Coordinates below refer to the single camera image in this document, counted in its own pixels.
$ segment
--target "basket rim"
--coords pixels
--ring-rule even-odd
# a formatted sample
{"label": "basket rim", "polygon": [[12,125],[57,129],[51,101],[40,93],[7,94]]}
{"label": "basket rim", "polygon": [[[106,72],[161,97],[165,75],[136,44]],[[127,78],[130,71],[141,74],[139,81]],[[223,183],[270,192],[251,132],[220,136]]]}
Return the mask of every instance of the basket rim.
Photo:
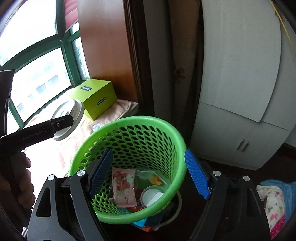
{"label": "basket rim", "polygon": [[131,121],[131,123],[136,120],[139,121],[139,119],[145,119],[148,121],[152,122],[157,122],[159,126],[166,126],[166,128],[169,128],[171,131],[170,136],[174,135],[175,136],[175,147],[176,147],[176,152],[178,153],[178,159],[180,159],[179,165],[177,167],[177,172],[175,175],[175,178],[172,180],[171,185],[168,187],[164,195],[152,204],[151,206],[144,208],[141,211],[135,212],[135,213],[129,213],[129,214],[108,214],[108,213],[103,213],[95,210],[95,213],[98,217],[98,219],[101,222],[104,223],[109,223],[109,224],[129,224],[133,223],[142,219],[145,219],[147,217],[150,217],[154,215],[155,213],[159,212],[161,209],[163,209],[174,197],[176,192],[179,190],[180,186],[182,185],[182,182],[184,180],[185,174],[186,174],[186,164],[185,164],[185,159],[184,159],[184,154],[186,151],[186,144],[183,140],[183,137],[179,133],[179,131],[170,123],[156,118],[156,117],[150,117],[150,116],[131,116],[131,117],[125,117],[113,122],[108,123],[107,125],[101,127],[99,130],[91,134],[84,142],[83,144],[79,147],[79,149],[76,151],[75,156],[73,157],[73,160],[71,161],[70,167],[69,167],[69,172],[68,176],[72,176],[76,171],[74,171],[74,160],[77,159],[80,155],[81,152],[84,149],[84,146],[90,142],[91,139],[93,139],[94,136],[96,136],[100,132],[104,132],[105,129],[108,129],[110,126],[120,126],[121,123],[125,123],[127,121]]}

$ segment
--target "white lid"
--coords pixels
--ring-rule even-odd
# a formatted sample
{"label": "white lid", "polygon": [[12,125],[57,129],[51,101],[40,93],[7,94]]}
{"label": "white lid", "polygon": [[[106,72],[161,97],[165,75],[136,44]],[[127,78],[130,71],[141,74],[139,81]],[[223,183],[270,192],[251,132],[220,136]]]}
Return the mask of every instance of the white lid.
{"label": "white lid", "polygon": [[143,207],[149,207],[155,203],[164,194],[164,189],[160,186],[149,186],[141,194],[141,203]]}
{"label": "white lid", "polygon": [[84,104],[77,99],[70,99],[63,104],[61,104],[57,110],[54,112],[52,119],[58,118],[65,115],[71,115],[73,117],[74,123],[72,126],[57,131],[54,135],[56,141],[61,141],[68,137],[78,126],[82,119],[84,113]]}

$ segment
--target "wall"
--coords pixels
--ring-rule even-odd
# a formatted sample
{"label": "wall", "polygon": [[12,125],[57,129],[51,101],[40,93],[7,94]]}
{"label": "wall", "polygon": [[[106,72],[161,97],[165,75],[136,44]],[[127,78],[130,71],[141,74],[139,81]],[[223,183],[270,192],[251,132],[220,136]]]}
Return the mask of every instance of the wall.
{"label": "wall", "polygon": [[174,68],[168,2],[164,0],[143,0],[143,4],[155,116],[170,122]]}
{"label": "wall", "polygon": [[292,130],[291,134],[286,139],[285,143],[296,147],[296,126],[294,126],[294,129]]}
{"label": "wall", "polygon": [[89,75],[110,80],[117,97],[138,101],[122,0],[78,0],[80,36]]}

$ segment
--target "cabinet handle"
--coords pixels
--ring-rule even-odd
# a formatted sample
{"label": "cabinet handle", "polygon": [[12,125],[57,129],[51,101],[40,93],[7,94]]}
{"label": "cabinet handle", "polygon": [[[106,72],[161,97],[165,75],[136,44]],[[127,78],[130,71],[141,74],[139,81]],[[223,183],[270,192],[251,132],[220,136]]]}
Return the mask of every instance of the cabinet handle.
{"label": "cabinet handle", "polygon": [[242,151],[244,151],[244,150],[247,148],[247,146],[248,146],[249,144],[250,144],[250,142],[247,141],[246,144],[245,144],[245,146],[242,148]]}
{"label": "cabinet handle", "polygon": [[244,143],[244,139],[242,139],[241,143],[237,146],[237,150],[240,148],[240,146]]}

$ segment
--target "floral fabric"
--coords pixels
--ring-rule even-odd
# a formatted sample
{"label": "floral fabric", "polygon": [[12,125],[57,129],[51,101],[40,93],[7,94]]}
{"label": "floral fabric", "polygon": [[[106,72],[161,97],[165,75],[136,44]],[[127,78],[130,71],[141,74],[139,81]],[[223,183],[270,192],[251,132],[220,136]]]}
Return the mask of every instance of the floral fabric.
{"label": "floral fabric", "polygon": [[270,238],[273,240],[273,238],[283,229],[285,225],[285,216],[283,215],[280,220],[275,224],[275,226],[270,230]]}
{"label": "floral fabric", "polygon": [[168,6],[175,63],[174,125],[179,128],[195,65],[200,0],[169,0]]}
{"label": "floral fabric", "polygon": [[271,231],[277,222],[285,220],[285,201],[283,191],[277,186],[258,185],[256,189],[260,199],[266,203],[264,209],[268,219],[269,230]]}

